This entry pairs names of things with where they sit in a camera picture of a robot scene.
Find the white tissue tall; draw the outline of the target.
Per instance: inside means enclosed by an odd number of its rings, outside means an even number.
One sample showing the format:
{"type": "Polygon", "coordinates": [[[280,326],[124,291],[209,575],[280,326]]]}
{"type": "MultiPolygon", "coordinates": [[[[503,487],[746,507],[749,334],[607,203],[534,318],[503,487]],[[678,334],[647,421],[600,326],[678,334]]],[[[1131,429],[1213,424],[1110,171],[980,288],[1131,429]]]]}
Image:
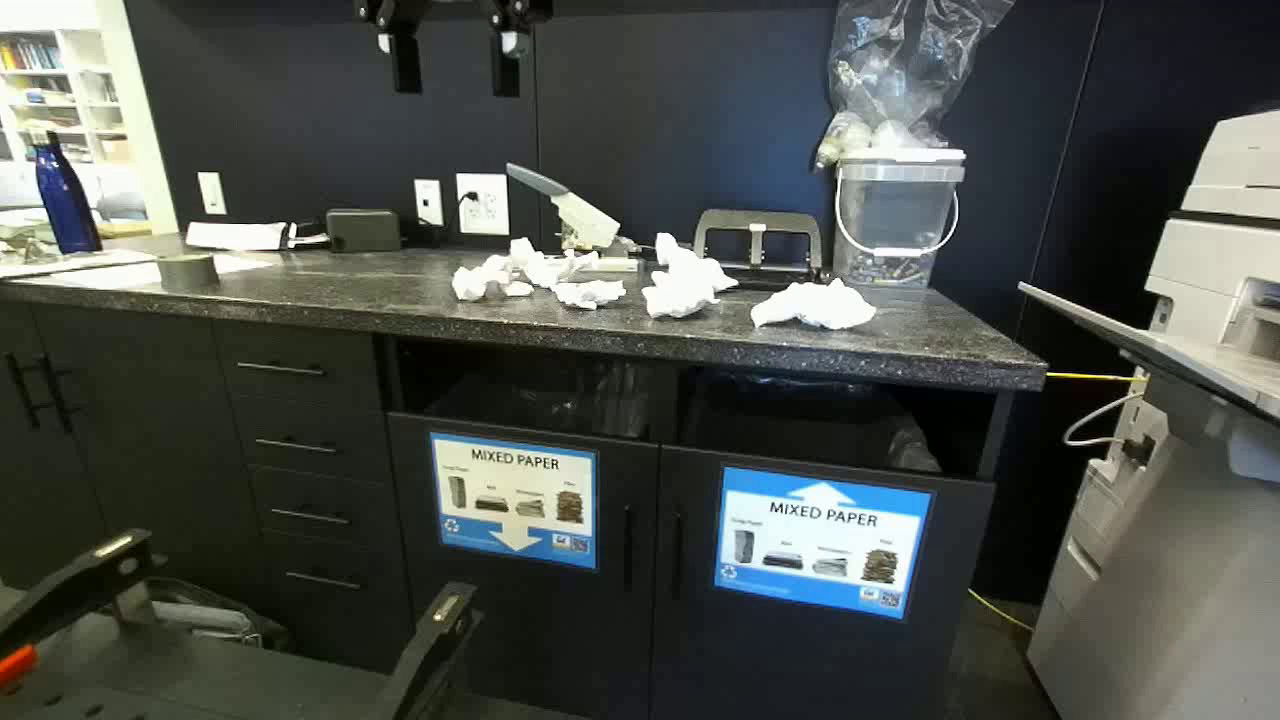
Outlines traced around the white tissue tall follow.
{"type": "Polygon", "coordinates": [[[653,318],[685,318],[717,304],[734,288],[734,276],[713,259],[685,248],[672,233],[658,235],[658,270],[644,288],[644,310],[653,318]]]}

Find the grey white stapler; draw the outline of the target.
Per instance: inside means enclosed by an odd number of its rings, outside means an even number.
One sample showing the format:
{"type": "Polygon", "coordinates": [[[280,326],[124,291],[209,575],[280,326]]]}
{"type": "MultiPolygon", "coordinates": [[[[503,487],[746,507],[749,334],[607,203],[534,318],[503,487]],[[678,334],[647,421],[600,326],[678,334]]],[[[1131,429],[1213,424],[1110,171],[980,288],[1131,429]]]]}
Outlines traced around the grey white stapler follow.
{"type": "Polygon", "coordinates": [[[562,219],[562,248],[567,257],[588,257],[588,251],[630,251],[633,240],[619,233],[619,219],[597,209],[592,200],[575,197],[567,183],[525,169],[507,165],[507,176],[534,190],[541,190],[562,219]]]}

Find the black hole punch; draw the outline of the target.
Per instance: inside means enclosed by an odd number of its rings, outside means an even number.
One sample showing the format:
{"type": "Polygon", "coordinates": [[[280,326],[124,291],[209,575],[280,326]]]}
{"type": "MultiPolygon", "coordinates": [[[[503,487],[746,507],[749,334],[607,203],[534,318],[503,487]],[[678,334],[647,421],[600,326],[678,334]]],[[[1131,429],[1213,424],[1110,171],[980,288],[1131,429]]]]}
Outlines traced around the black hole punch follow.
{"type": "Polygon", "coordinates": [[[782,288],[825,270],[825,235],[810,211],[705,209],[694,248],[749,288],[782,288]]]}

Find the left mixed paper label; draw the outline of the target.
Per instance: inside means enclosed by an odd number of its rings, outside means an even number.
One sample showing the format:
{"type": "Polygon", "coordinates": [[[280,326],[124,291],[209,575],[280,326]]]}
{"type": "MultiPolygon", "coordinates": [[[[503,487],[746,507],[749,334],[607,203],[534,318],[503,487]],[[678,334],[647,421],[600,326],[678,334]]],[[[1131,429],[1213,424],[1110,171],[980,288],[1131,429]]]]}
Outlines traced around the left mixed paper label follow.
{"type": "Polygon", "coordinates": [[[428,453],[446,548],[600,567],[600,455],[592,447],[433,430],[428,453]]]}

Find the mixed paper label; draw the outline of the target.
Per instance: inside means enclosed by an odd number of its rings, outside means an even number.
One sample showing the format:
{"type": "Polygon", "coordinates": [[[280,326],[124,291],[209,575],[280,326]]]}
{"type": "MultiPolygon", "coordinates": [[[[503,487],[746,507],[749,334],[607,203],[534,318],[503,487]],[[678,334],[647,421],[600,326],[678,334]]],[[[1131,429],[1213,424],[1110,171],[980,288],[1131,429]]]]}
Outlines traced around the mixed paper label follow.
{"type": "Polygon", "coordinates": [[[784,603],[905,620],[932,494],[728,462],[713,583],[784,603]]]}
{"type": "Polygon", "coordinates": [[[600,567],[600,455],[592,447],[433,430],[428,453],[446,548],[600,567]]]}

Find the right mixed paper label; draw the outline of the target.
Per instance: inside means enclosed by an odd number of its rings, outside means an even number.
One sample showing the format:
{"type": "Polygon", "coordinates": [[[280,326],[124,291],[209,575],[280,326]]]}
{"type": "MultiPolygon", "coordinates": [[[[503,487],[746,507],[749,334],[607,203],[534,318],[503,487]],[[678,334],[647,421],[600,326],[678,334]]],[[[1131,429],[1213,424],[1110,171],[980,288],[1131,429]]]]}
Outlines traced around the right mixed paper label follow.
{"type": "Polygon", "coordinates": [[[713,583],[784,603],[905,620],[932,494],[728,462],[713,583]]]}

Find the clear plastic bucket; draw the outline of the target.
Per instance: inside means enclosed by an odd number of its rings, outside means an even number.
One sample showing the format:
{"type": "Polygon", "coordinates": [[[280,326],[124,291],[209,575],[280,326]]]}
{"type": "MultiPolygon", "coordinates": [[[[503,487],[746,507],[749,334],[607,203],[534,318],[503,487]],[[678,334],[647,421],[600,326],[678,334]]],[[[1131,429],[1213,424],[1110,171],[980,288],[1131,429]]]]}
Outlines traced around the clear plastic bucket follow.
{"type": "Polygon", "coordinates": [[[853,288],[925,291],[965,203],[960,148],[866,148],[833,171],[833,270],[853,288]]]}

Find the black box device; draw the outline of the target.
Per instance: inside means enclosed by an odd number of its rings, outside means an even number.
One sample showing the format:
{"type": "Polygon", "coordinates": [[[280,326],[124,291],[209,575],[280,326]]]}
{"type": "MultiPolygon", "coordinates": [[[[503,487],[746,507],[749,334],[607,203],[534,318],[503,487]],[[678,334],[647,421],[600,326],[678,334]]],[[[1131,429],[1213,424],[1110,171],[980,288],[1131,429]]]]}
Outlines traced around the black box device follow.
{"type": "Polygon", "coordinates": [[[323,227],[347,251],[393,251],[400,245],[400,214],[388,209],[328,209],[323,227]]]}

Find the black drawer cabinet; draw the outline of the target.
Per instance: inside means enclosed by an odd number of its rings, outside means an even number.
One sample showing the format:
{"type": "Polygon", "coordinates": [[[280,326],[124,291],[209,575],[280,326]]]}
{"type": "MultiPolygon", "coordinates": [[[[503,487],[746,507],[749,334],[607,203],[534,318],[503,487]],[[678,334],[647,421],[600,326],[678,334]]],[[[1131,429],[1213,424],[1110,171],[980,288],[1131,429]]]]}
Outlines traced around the black drawer cabinet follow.
{"type": "Polygon", "coordinates": [[[388,666],[410,586],[371,340],[219,324],[215,349],[284,627],[310,655],[388,666]]]}

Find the clear plastic bag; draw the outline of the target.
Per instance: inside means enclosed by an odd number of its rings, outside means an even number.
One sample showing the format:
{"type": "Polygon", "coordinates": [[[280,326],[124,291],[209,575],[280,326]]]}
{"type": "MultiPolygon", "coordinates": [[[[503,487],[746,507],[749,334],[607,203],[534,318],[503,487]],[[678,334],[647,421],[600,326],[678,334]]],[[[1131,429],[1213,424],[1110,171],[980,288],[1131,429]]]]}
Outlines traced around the clear plastic bag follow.
{"type": "Polygon", "coordinates": [[[980,45],[1017,0],[836,0],[827,37],[833,120],[815,165],[862,152],[943,148],[941,120],[980,45]]]}

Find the white flat device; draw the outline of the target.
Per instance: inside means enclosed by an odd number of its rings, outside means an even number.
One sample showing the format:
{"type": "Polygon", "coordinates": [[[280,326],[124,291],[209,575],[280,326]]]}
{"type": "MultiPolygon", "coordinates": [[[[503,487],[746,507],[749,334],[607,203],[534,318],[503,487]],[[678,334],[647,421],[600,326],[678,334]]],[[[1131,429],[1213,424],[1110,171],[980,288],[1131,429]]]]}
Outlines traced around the white flat device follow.
{"type": "Polygon", "coordinates": [[[215,248],[215,251],[280,251],[289,223],[215,223],[192,219],[186,233],[190,248],[215,248]]]}

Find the white office printer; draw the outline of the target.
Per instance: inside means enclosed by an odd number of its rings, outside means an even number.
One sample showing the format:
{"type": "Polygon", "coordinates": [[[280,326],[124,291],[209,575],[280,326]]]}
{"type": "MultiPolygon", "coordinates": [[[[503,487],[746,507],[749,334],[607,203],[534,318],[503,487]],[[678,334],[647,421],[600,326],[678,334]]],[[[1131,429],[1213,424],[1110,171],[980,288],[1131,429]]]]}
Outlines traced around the white office printer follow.
{"type": "Polygon", "coordinates": [[[1280,720],[1280,112],[1213,127],[1131,326],[1137,384],[1085,467],[1030,638],[1061,720],[1280,720]]]}

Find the blue water bottle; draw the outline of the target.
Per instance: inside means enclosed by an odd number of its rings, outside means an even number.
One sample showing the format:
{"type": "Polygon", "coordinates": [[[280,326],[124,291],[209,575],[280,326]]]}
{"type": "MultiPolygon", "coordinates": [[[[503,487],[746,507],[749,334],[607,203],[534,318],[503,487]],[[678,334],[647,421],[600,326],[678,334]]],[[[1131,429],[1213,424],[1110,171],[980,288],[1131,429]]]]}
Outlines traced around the blue water bottle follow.
{"type": "Polygon", "coordinates": [[[65,251],[99,248],[84,183],[53,130],[37,138],[37,190],[65,251]]]}

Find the white wall outlet plate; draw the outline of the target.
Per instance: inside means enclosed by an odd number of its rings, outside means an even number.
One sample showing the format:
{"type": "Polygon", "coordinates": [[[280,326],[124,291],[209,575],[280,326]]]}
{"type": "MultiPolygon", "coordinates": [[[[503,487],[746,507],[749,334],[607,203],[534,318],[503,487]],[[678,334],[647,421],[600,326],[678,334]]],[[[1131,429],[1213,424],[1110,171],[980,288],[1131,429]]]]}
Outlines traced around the white wall outlet plate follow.
{"type": "Polygon", "coordinates": [[[460,233],[503,235],[507,233],[507,176],[503,171],[460,171],[458,176],[460,233]]]}

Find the small white wall switch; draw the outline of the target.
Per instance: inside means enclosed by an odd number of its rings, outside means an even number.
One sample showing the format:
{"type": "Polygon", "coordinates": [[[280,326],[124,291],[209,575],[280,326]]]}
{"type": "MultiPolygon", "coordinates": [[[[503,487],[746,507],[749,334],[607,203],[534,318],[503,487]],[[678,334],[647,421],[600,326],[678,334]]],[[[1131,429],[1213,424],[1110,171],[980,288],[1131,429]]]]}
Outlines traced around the small white wall switch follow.
{"type": "Polygon", "coordinates": [[[416,223],[446,227],[446,188],[442,179],[412,179],[416,223]]]}

